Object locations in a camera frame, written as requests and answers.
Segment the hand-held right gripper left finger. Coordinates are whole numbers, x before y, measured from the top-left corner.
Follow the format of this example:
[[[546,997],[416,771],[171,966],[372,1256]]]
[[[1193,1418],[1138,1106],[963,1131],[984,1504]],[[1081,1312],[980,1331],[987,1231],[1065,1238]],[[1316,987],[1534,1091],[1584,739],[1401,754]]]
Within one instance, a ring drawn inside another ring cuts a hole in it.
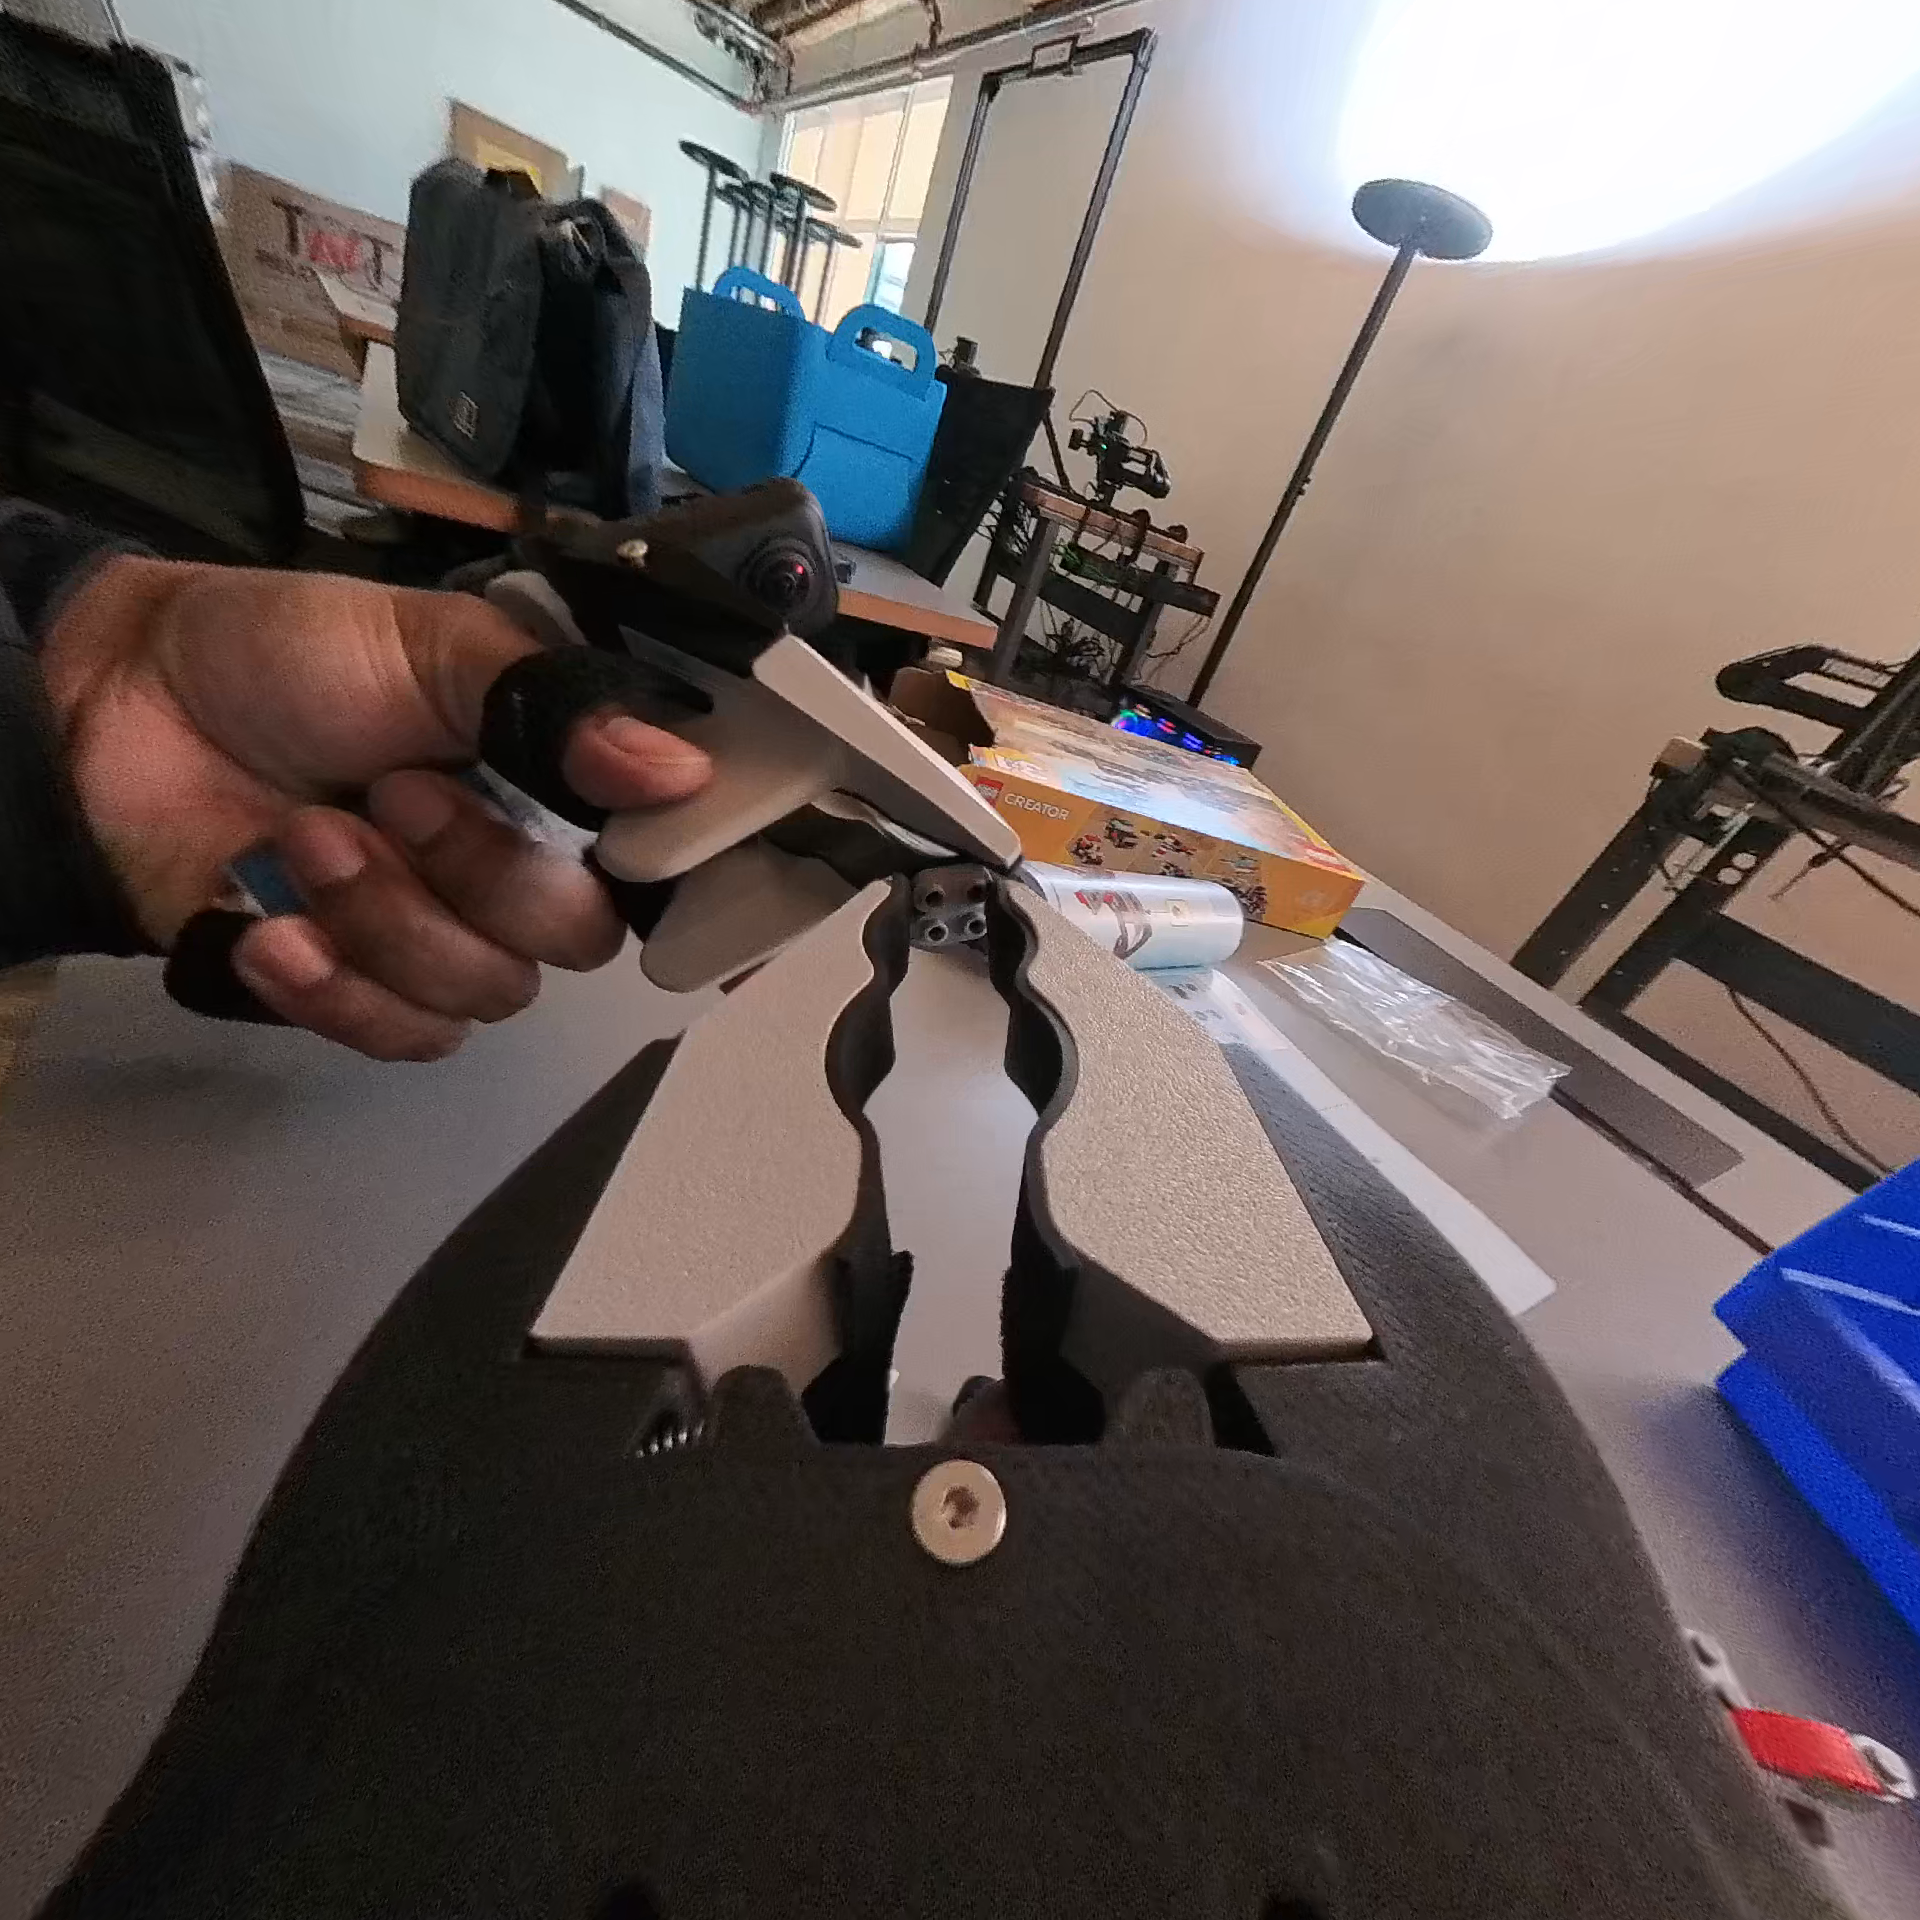
[[[534,1351],[664,1362],[699,1396],[760,1366],[804,1395],[891,1338],[868,1106],[902,979],[902,886],[875,879],[678,1038]]]

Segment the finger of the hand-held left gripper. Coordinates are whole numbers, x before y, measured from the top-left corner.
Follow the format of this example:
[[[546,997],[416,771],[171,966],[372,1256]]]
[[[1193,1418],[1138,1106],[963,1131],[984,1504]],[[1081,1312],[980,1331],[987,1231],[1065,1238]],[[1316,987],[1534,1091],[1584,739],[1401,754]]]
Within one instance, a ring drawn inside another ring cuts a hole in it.
[[[678,879],[835,796],[1000,872],[1021,859],[996,806],[804,640],[774,637],[742,672],[645,636],[632,648],[673,687],[707,698],[682,735],[710,776],[688,800],[608,818],[595,852],[613,877]]]
[[[761,968],[849,971],[856,959],[894,995],[894,934],[868,949],[868,923],[820,933],[867,886],[896,872],[875,845],[739,845],[678,877],[657,927],[640,938],[643,976],[673,995],[731,992]]]

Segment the small grey toy piece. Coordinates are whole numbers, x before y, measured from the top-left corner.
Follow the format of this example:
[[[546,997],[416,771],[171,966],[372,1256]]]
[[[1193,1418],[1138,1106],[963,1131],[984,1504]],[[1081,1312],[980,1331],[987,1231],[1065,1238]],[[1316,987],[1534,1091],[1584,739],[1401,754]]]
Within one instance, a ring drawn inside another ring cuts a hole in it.
[[[913,875],[909,946],[916,951],[980,946],[989,933],[994,886],[994,872],[970,864],[946,864]]]

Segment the red white toy brick airplane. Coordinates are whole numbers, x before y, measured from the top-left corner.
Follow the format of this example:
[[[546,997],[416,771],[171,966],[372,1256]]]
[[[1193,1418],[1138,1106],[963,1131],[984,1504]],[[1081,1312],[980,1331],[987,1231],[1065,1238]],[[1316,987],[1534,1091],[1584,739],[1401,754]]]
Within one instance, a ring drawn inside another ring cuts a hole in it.
[[[1764,1709],[1716,1639],[1688,1626],[1682,1644],[1734,1740],[1790,1812],[1816,1820],[1828,1811],[1915,1811],[1915,1772],[1894,1748],[1822,1719]]]

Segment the person's left forearm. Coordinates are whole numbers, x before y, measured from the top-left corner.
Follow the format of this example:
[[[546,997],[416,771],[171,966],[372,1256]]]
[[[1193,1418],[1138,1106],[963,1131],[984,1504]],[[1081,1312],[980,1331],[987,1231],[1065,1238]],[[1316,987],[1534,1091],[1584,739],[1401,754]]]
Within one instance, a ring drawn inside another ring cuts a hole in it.
[[[93,839],[67,766],[44,651],[112,541],[18,495],[3,501],[3,964],[133,957],[152,942]]]

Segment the grey desk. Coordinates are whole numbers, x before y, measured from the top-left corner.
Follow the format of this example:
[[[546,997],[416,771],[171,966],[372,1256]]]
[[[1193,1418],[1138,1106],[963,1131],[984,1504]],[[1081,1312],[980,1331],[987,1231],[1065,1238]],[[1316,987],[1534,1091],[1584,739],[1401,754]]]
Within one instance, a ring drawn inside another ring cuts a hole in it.
[[[1681,1190],[1558,1104],[1476,1122],[1230,973],[1285,1077],[1390,1136],[1549,1280],[1522,1328],[1682,1626],[1763,1707],[1915,1762],[1915,1637],[1755,1452],[1716,1298],[1843,1190],[1603,1034],[1579,1044],[1738,1156]],[[555,973],[449,1063],[180,1013],[149,963],[59,966],[4,1083],[4,1915],[59,1884],[195,1670],[316,1407],[395,1291],[634,1053],[707,999]]]

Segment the person's left hand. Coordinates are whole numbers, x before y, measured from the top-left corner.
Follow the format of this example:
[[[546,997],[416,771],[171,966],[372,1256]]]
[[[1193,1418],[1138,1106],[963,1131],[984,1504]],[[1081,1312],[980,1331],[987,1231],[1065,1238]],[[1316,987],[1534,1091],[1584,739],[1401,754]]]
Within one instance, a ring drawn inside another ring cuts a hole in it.
[[[541,968],[600,968],[627,940],[595,877],[453,774],[534,651],[468,594],[114,557],[41,658],[86,828],[152,943],[275,843],[304,909],[245,933],[237,979],[322,1039],[433,1063],[533,1003]]]

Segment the blue felt bag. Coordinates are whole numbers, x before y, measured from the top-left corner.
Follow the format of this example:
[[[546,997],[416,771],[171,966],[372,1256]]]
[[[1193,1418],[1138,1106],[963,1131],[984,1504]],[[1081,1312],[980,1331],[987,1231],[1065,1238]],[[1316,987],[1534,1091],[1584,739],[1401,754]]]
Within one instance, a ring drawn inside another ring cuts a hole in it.
[[[837,326],[750,267],[685,288],[664,379],[664,450],[709,491],[786,477],[814,493],[827,534],[900,555],[944,416],[939,351],[881,303]]]

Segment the white instruction booklet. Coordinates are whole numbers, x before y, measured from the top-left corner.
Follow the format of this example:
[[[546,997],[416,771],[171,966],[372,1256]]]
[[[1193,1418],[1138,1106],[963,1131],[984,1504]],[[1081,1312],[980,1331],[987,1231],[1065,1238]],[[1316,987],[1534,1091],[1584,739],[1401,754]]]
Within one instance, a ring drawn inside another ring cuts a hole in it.
[[[1241,946],[1243,916],[1225,886],[1058,867],[1029,867],[1021,882],[1098,946],[1180,1000],[1217,1044],[1248,1051],[1274,1072],[1432,1220],[1514,1316],[1554,1293],[1554,1280],[1488,1214],[1370,1117],[1227,979],[1222,963]]]

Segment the clear plastic bag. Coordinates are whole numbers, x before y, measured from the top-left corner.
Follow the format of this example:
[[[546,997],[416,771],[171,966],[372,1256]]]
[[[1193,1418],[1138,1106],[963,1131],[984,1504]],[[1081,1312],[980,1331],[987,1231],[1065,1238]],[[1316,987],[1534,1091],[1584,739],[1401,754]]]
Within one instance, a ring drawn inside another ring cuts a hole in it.
[[[1258,966],[1318,1024],[1469,1117],[1522,1119],[1573,1075],[1464,999],[1362,946],[1325,942]]]

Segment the black backpack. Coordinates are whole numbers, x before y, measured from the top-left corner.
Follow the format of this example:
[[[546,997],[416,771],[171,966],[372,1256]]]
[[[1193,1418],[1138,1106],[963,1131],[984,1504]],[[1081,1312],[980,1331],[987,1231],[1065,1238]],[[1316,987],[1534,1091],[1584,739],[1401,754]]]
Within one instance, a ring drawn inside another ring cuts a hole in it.
[[[653,285],[618,215],[459,158],[411,180],[408,212],[402,421],[494,488],[608,520],[659,512]]]

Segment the computer with coloured lights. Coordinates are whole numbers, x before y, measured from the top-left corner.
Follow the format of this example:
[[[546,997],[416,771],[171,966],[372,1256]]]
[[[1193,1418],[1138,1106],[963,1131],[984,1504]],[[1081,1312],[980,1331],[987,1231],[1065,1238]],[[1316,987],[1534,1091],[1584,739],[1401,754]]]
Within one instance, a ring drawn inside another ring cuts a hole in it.
[[[1252,771],[1262,754],[1262,743],[1248,733],[1161,687],[1140,683],[1123,686],[1115,692],[1110,727],[1245,771]]]

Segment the cardboard box with red print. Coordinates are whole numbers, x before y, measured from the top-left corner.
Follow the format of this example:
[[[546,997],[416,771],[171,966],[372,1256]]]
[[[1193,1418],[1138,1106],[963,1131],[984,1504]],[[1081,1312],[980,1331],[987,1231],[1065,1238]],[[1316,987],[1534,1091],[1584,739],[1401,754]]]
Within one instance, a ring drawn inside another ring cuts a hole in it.
[[[348,344],[332,283],[394,320],[404,226],[222,159],[216,228],[251,344],[358,379],[365,351]]]

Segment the black floor lamp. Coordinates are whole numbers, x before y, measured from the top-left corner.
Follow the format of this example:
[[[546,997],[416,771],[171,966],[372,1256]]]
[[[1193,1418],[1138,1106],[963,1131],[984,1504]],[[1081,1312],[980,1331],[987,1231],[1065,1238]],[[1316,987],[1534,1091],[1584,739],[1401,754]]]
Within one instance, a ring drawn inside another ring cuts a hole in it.
[[[1348,407],[1360,373],[1372,357],[1385,320],[1401,294],[1401,288],[1421,258],[1440,262],[1468,262],[1488,251],[1494,238],[1491,218],[1469,198],[1437,182],[1417,178],[1380,175],[1356,186],[1350,195],[1353,223],[1380,250],[1388,250],[1388,266],[1379,288],[1357,324],[1325,402],[1292,466],[1285,488],[1264,525],[1254,552],[1240,575],[1240,586],[1225,614],[1211,623],[1209,648],[1190,682],[1188,704],[1201,707],[1221,664],[1236,642],[1241,622],[1248,616],[1275,548],[1285,538],[1296,509],[1304,504],[1337,421]]]

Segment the blue plastic bin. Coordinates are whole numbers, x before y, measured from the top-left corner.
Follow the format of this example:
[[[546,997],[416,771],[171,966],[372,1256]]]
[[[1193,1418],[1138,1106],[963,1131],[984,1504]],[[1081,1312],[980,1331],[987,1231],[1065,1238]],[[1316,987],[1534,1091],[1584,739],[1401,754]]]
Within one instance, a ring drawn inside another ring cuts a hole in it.
[[[1764,1254],[1714,1312],[1716,1388],[1888,1607],[1917,1630],[1917,1166]]]

